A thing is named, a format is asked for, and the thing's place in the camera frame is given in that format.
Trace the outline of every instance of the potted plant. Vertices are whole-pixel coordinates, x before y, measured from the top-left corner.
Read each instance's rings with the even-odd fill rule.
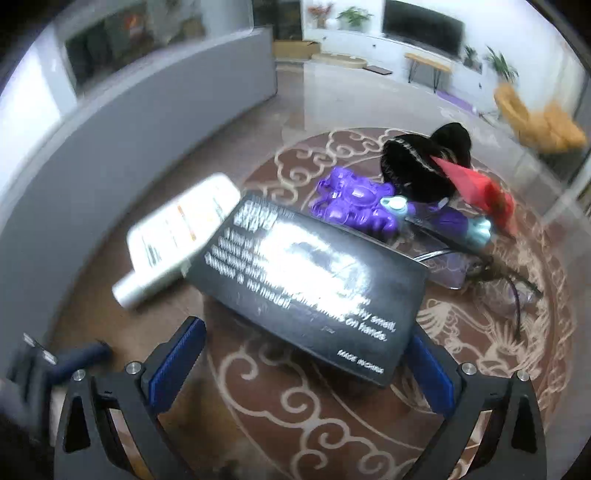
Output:
[[[316,20],[316,28],[326,28],[326,18],[332,12],[334,4],[330,3],[324,7],[320,5],[310,5],[308,7],[308,13]]]
[[[505,57],[501,52],[499,52],[497,55],[495,51],[489,46],[486,46],[486,48],[488,48],[490,53],[487,54],[484,59],[496,72],[499,80],[508,83],[514,83],[515,79],[519,76],[516,68],[506,62]]]
[[[472,48],[469,45],[464,47],[464,51],[466,52],[466,58],[464,59],[464,66],[468,68],[472,68],[474,66],[474,61],[476,60],[476,49]]]
[[[337,17],[341,20],[343,30],[363,31],[366,22],[373,17],[365,8],[349,7],[347,10],[339,13]]]

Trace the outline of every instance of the red cloth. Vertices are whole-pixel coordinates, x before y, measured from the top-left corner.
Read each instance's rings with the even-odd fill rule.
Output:
[[[498,183],[482,173],[442,158],[431,158],[453,182],[466,203],[482,210],[497,228],[515,236],[515,200],[509,193],[504,192]]]

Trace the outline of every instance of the black hat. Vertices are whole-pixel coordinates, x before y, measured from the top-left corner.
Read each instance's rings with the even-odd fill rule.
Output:
[[[405,134],[384,144],[381,158],[384,181],[396,193],[415,202],[438,202],[456,188],[431,157],[470,168],[470,135],[458,123],[443,125],[431,138]]]

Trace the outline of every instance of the white bottle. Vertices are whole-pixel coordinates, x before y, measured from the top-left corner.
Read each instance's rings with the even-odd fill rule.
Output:
[[[115,299],[131,309],[179,278],[239,200],[240,190],[216,173],[136,223],[127,234],[134,270],[113,285]]]

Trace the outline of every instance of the black box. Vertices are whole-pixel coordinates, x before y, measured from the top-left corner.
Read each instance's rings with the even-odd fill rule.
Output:
[[[427,274],[361,234],[248,193],[186,278],[287,342],[384,386],[410,339]]]

